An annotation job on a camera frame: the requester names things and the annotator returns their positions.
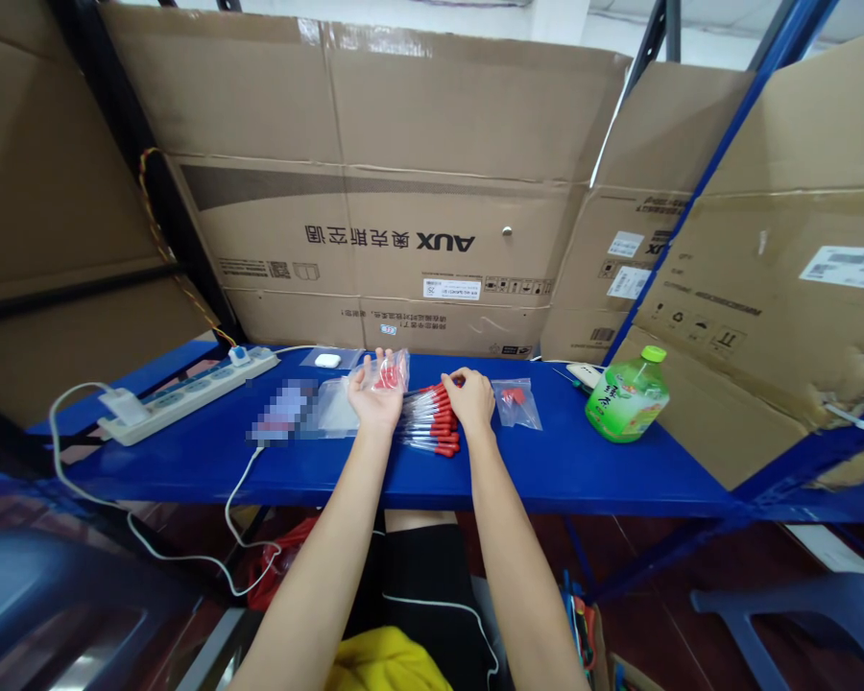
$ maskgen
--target yellow cloth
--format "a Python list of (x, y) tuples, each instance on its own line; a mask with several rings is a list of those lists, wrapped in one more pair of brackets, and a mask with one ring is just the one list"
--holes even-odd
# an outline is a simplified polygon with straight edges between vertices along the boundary
[(435, 660), (397, 627), (339, 644), (325, 691), (452, 691)]

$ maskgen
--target red bag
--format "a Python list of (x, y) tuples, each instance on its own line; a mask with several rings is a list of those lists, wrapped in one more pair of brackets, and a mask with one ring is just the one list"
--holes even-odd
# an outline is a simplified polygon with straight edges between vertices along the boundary
[(317, 516), (314, 516), (313, 518), (305, 518), (287, 535), (277, 539), (276, 544), (281, 547), (281, 554), (275, 558), (272, 566), (269, 565), (269, 561), (272, 560), (276, 548), (272, 545), (266, 545), (262, 548), (262, 556), (259, 558), (259, 562), (254, 562), (250, 565), (249, 583), (253, 583), (257, 578), (259, 578), (263, 571), (266, 571), (267, 569), (268, 571), (266, 575), (262, 577), (262, 581), (256, 584), (256, 587), (247, 593), (247, 603), (250, 605), (250, 609), (265, 611), (269, 608), (272, 599), (278, 592), (278, 587), (281, 585), (282, 580), (285, 578), (285, 574), (291, 567), (292, 561), (294, 561), (295, 555), (298, 553), (298, 550), (307, 539), (307, 536), (310, 535), (310, 531), (314, 529), (316, 524)]

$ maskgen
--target aux logo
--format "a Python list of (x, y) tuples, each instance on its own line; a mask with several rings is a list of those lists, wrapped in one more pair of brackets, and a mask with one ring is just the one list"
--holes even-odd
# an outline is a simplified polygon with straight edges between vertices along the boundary
[(446, 233), (439, 233), (438, 235), (433, 235), (432, 233), (417, 233), (420, 237), (420, 245), (417, 247), (417, 250), (440, 250), (442, 248), (442, 240), (444, 240), (444, 248), (447, 251), (453, 251), (454, 246), (458, 246), (458, 251), (465, 252), (470, 249), (470, 245), (476, 240), (476, 236), (463, 238), (460, 235), (448, 235)]

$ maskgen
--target forearm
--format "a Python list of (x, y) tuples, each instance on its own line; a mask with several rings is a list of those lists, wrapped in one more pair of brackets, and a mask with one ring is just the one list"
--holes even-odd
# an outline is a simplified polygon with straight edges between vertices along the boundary
[(587, 689), (547, 559), (489, 428), (468, 433), (473, 510), (518, 689)]
[(365, 566), (391, 440), (389, 431), (359, 430), (231, 691), (324, 687)]

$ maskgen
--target bottle label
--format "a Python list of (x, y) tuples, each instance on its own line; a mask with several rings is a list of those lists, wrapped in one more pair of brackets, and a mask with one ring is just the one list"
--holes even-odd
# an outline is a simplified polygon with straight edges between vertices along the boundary
[(662, 390), (640, 393), (626, 384), (619, 373), (606, 372), (588, 400), (586, 415), (609, 437), (638, 437), (668, 402), (669, 394)]

